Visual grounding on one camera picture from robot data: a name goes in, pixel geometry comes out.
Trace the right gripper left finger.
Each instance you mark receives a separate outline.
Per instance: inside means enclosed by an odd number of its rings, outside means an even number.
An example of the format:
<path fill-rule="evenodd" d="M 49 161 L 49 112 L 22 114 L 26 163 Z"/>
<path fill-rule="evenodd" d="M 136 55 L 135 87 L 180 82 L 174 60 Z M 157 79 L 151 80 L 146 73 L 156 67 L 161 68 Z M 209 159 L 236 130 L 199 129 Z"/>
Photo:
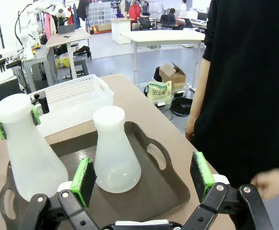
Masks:
<path fill-rule="evenodd" d="M 74 230 L 98 230 L 86 211 L 96 178 L 92 159 L 82 159 L 68 189 L 52 197 L 35 194 L 31 198 L 21 229 L 56 230 L 62 221 L 68 221 Z"/>

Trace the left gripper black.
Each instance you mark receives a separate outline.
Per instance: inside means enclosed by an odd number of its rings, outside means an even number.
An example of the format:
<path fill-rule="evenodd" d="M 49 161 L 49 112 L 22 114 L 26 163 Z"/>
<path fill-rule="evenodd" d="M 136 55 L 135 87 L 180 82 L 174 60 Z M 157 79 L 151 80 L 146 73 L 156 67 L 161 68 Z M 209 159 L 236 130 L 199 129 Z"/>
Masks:
<path fill-rule="evenodd" d="M 22 93 L 19 81 L 16 77 L 4 80 L 0 82 L 0 101 L 10 95 Z M 40 125 L 40 117 L 49 113 L 48 102 L 45 91 L 36 92 L 31 99 L 32 109 L 31 115 L 35 126 Z M 0 122 L 0 139 L 6 139 L 6 133 L 4 131 L 2 122 Z"/>

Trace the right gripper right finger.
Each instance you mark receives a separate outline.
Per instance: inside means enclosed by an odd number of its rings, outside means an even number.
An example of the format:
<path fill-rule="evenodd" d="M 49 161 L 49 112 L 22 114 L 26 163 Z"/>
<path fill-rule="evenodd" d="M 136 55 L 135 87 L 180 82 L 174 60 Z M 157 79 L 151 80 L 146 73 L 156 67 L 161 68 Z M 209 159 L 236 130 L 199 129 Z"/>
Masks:
<path fill-rule="evenodd" d="M 192 155 L 190 174 L 200 204 L 183 230 L 208 230 L 219 214 L 229 215 L 237 230 L 272 230 L 270 218 L 257 188 L 243 184 L 235 189 L 216 182 L 201 152 Z"/>

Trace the person's right hand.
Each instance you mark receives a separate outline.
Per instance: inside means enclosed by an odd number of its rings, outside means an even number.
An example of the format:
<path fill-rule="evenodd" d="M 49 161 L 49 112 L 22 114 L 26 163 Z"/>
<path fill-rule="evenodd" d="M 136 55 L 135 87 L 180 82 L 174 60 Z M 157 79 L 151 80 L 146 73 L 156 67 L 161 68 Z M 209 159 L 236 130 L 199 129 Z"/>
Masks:
<path fill-rule="evenodd" d="M 189 117 L 186 125 L 185 125 L 185 138 L 187 140 L 191 140 L 194 137 L 194 126 L 197 118 Z"/>

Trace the person's left hand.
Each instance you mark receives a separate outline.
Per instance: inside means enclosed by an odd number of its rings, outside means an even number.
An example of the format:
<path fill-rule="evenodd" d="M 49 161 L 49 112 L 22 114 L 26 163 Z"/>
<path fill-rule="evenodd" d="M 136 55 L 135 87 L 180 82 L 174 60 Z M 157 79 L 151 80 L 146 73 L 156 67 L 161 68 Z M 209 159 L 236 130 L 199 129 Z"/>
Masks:
<path fill-rule="evenodd" d="M 273 199 L 279 196 L 279 169 L 258 173 L 252 180 L 262 199 Z"/>

